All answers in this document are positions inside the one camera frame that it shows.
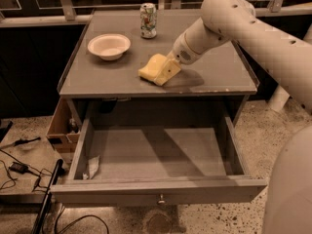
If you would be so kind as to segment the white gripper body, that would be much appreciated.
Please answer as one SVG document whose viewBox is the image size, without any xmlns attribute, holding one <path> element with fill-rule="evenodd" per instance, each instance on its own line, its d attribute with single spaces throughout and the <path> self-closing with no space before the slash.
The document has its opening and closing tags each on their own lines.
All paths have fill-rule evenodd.
<svg viewBox="0 0 312 234">
<path fill-rule="evenodd" d="M 201 57 L 201 43 L 190 33 L 183 32 L 174 42 L 167 54 L 168 59 L 175 59 L 181 64 L 192 64 Z"/>
</svg>

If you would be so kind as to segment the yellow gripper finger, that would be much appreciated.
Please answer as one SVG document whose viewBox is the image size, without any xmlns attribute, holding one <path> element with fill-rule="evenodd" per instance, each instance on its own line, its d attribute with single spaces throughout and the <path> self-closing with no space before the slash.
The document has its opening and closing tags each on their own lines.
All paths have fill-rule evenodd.
<svg viewBox="0 0 312 234">
<path fill-rule="evenodd" d="M 167 58 L 162 64 L 158 65 L 156 76 L 153 82 L 158 86 L 163 86 L 180 71 L 181 66 L 179 62 L 173 58 Z"/>
</svg>

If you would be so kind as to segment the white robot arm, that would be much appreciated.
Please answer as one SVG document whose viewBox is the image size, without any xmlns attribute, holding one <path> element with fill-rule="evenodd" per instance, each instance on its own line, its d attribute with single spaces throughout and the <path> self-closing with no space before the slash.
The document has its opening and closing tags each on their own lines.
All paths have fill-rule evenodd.
<svg viewBox="0 0 312 234">
<path fill-rule="evenodd" d="M 306 111 L 312 110 L 312 45 L 257 19 L 245 0 L 204 0 L 201 16 L 175 41 L 154 80 L 227 40 L 238 43 Z M 312 234 L 312 127 L 280 151 L 269 179 L 262 234 Z"/>
</svg>

